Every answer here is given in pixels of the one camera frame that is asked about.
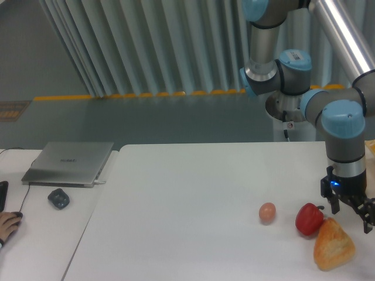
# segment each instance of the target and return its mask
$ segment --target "laptop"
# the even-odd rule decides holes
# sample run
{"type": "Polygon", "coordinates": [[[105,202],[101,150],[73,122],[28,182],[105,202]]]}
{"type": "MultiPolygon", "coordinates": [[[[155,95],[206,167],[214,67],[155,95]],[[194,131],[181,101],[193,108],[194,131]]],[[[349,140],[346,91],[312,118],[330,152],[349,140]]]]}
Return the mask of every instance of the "laptop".
{"type": "Polygon", "coordinates": [[[38,186],[93,187],[113,142],[49,142],[22,178],[38,186]]]}

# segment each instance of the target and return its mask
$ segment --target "computer mouse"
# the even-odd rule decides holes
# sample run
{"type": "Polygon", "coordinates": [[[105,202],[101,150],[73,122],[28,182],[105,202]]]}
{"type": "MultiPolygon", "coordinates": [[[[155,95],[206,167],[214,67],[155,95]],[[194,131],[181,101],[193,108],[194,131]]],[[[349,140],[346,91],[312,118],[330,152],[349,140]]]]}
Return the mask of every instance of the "computer mouse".
{"type": "Polygon", "coordinates": [[[15,214],[18,218],[23,217],[23,214],[21,212],[12,212],[12,214],[15,214]]]}
{"type": "Polygon", "coordinates": [[[21,212],[12,212],[12,214],[15,214],[18,218],[23,218],[23,214],[21,212]]]}

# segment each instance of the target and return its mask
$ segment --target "light blue joint cap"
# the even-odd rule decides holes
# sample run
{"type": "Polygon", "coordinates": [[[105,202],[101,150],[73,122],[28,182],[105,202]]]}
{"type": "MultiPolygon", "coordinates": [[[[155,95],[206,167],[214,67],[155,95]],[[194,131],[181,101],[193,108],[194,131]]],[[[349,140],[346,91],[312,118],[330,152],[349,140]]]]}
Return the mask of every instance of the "light blue joint cap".
{"type": "Polygon", "coordinates": [[[324,107],[322,125],[324,130],[340,139],[351,139],[364,131],[362,107],[355,101],[334,101],[324,107]]]}
{"type": "Polygon", "coordinates": [[[244,69],[244,68],[241,68],[241,69],[240,69],[240,76],[241,76],[242,83],[243,83],[243,85],[244,85],[244,88],[245,88],[246,94],[247,94],[250,98],[254,98],[254,97],[256,97],[257,95],[255,94],[255,92],[253,91],[253,89],[251,88],[250,84],[248,83],[248,81],[247,81],[247,79],[246,79],[246,73],[245,73],[245,69],[244,69]]]}
{"type": "Polygon", "coordinates": [[[309,103],[309,101],[311,100],[311,98],[314,95],[316,95],[317,93],[322,92],[322,91],[324,91],[324,90],[323,89],[314,89],[314,90],[307,91],[306,93],[304,93],[302,95],[302,99],[301,99],[301,103],[299,104],[299,108],[302,111],[302,114],[304,115],[305,118],[306,118],[307,104],[309,103]]]}
{"type": "Polygon", "coordinates": [[[264,15],[268,0],[242,0],[242,9],[248,22],[256,22],[264,15]]]}
{"type": "Polygon", "coordinates": [[[309,71],[312,68],[310,55],[302,50],[285,50],[280,54],[279,61],[286,67],[295,70],[309,71]]]}

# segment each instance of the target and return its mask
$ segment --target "brown egg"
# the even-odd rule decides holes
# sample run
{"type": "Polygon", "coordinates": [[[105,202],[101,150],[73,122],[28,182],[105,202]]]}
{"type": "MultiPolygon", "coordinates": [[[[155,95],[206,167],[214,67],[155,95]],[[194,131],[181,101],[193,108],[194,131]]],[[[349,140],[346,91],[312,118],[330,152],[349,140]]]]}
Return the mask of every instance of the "brown egg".
{"type": "Polygon", "coordinates": [[[273,203],[264,203],[259,209],[259,217],[262,222],[270,223],[276,216],[276,207],[273,203]]]}

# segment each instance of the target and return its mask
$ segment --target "person's hand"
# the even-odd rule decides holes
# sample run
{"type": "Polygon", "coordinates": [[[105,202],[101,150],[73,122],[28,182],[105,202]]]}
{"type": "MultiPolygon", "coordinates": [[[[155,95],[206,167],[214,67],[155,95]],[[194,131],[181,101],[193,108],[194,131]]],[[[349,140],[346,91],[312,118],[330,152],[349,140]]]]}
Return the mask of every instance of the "person's hand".
{"type": "Polygon", "coordinates": [[[17,217],[13,213],[0,213],[0,239],[4,242],[8,239],[9,235],[18,229],[17,222],[21,221],[21,217],[17,217]]]}

